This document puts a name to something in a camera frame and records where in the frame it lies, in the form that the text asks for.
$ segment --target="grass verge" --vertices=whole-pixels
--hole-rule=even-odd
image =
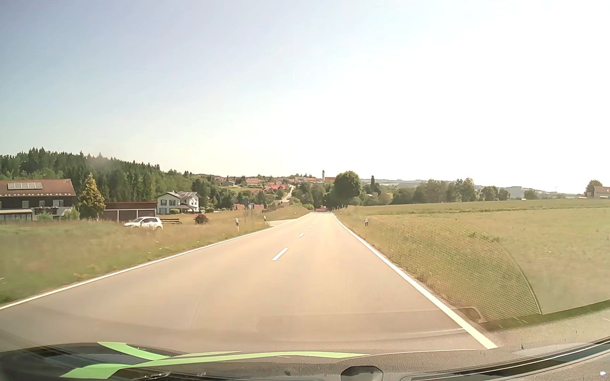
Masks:
[[[336,214],[431,290],[487,319],[532,315],[526,290],[543,314],[610,300],[610,200],[349,207]]]
[[[181,225],[156,231],[96,221],[0,224],[0,304],[267,228],[258,212],[246,219],[243,211],[209,213],[207,225],[176,217]]]

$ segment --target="wooden bench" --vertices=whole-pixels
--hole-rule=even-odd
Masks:
[[[179,218],[160,218],[162,224],[182,224]]]

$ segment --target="windshield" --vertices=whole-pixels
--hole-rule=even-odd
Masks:
[[[0,354],[403,377],[606,338],[610,1],[0,1]]]

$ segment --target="asphalt road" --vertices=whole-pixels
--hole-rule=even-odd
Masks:
[[[330,213],[0,310],[0,351],[95,341],[185,352],[484,349]]]

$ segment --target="white car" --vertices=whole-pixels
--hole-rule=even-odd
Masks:
[[[148,228],[148,229],[164,229],[164,225],[159,220],[159,217],[138,217],[137,219],[126,222],[124,226],[129,228]]]

